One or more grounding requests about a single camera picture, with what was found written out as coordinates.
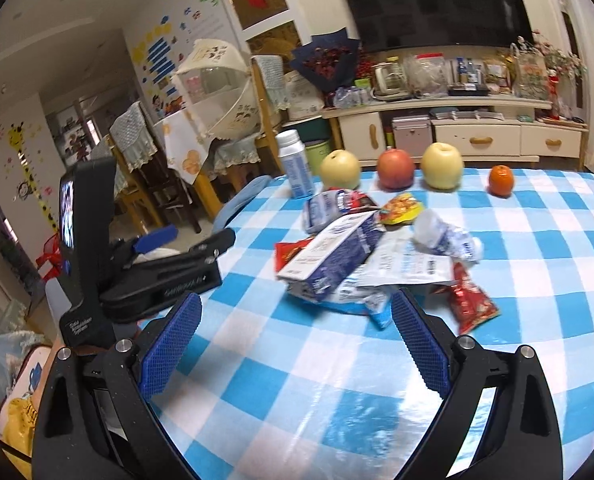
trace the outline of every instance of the food cover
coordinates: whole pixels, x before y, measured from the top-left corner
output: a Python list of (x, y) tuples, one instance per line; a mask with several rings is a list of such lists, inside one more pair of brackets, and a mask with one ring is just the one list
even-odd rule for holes
[(230, 43), (197, 40), (173, 83), (204, 139), (241, 139), (260, 122), (250, 69)]

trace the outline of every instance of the yellow cloth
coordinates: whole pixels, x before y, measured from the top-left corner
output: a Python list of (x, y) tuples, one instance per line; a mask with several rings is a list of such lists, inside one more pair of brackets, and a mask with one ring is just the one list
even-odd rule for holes
[[(1, 440), (27, 456), (32, 456), (32, 440), (36, 422), (37, 410), (32, 405), (32, 399), (30, 397), (13, 399), (8, 404), (8, 422)], [(19, 472), (30, 480), (30, 464), (8, 453), (6, 455), (10, 462), (19, 469)]]

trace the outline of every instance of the apple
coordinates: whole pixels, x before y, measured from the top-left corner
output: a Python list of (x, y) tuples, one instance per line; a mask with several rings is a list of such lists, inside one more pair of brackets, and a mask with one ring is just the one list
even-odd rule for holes
[(414, 162), (407, 152), (389, 148), (377, 160), (379, 183), (386, 189), (404, 189), (413, 185)]
[(359, 159), (352, 153), (346, 150), (334, 150), (321, 162), (319, 176), (324, 189), (331, 187), (355, 189), (359, 187), (362, 167)]
[(461, 153), (445, 142), (431, 144), (421, 159), (421, 171), (428, 186), (441, 190), (455, 189), (463, 175)]

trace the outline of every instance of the device screen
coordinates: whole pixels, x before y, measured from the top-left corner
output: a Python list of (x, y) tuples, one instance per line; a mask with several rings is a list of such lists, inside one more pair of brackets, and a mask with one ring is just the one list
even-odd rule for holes
[(61, 241), (71, 249), (75, 246), (75, 232), (72, 229), (73, 183), (61, 184)]

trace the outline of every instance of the tv stand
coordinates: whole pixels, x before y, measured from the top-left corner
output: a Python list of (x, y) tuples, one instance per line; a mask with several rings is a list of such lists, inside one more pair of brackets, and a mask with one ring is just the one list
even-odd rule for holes
[(432, 138), (459, 149), (466, 162), (529, 162), (535, 167), (541, 156), (576, 158), (577, 171), (584, 170), (588, 129), (584, 124), (522, 123), (518, 115), (534, 118), (535, 110), (550, 110), (548, 101), (511, 95), (441, 97), (378, 103), (354, 108), (324, 110), (330, 121), (334, 148), (354, 153), (364, 167), (374, 166), (386, 150), (385, 112), (404, 110), (405, 115), (428, 114), (437, 107), (490, 107), (505, 120), (468, 119), (432, 121)]

